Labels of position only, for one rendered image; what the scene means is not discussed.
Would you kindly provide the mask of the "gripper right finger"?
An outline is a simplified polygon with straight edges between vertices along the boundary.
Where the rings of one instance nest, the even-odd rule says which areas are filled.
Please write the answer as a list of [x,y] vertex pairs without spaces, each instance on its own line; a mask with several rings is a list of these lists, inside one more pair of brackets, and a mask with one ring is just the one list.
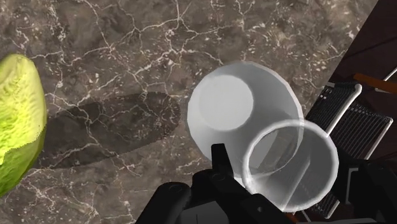
[[344,150],[338,161],[331,193],[351,204],[356,218],[397,220],[397,175],[379,160],[356,159]]

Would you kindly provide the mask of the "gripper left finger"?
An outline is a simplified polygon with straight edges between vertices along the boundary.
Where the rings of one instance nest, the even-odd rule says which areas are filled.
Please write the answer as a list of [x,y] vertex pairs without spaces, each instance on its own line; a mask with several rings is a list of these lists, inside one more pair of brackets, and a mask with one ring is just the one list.
[[223,143],[211,146],[212,168],[196,172],[192,185],[160,185],[136,224],[293,224],[263,195],[249,193],[233,177]]

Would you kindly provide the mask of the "clear drinking glass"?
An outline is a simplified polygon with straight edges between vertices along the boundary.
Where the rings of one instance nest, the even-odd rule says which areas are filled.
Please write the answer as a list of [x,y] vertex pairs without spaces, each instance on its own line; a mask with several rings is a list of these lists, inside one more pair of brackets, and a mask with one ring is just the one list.
[[338,172],[338,153],[330,135],[307,120],[282,120],[264,128],[242,159],[242,182],[283,212],[320,202]]

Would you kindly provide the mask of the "white bowl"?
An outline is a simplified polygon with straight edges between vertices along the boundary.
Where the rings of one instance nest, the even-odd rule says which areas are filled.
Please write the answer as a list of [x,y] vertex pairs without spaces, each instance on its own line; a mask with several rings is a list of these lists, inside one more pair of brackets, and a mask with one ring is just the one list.
[[200,151],[211,159],[211,146],[223,143],[238,183],[251,141],[275,122],[300,118],[302,107],[288,82],[270,68],[243,61],[204,76],[187,112],[190,135]]

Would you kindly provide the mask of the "green lettuce head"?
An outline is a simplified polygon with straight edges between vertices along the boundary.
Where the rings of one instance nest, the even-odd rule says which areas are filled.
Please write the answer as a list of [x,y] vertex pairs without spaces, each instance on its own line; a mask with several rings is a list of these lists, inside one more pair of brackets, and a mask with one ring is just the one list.
[[0,198],[19,184],[43,149],[47,109],[34,62],[0,60]]

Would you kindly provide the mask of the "black mesh chair white frame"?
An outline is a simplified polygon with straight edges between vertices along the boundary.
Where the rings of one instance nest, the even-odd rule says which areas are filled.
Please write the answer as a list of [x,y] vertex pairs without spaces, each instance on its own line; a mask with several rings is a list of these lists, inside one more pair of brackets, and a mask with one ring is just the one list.
[[335,146],[353,158],[368,160],[393,124],[393,119],[357,101],[357,82],[327,83],[306,119],[329,133]]

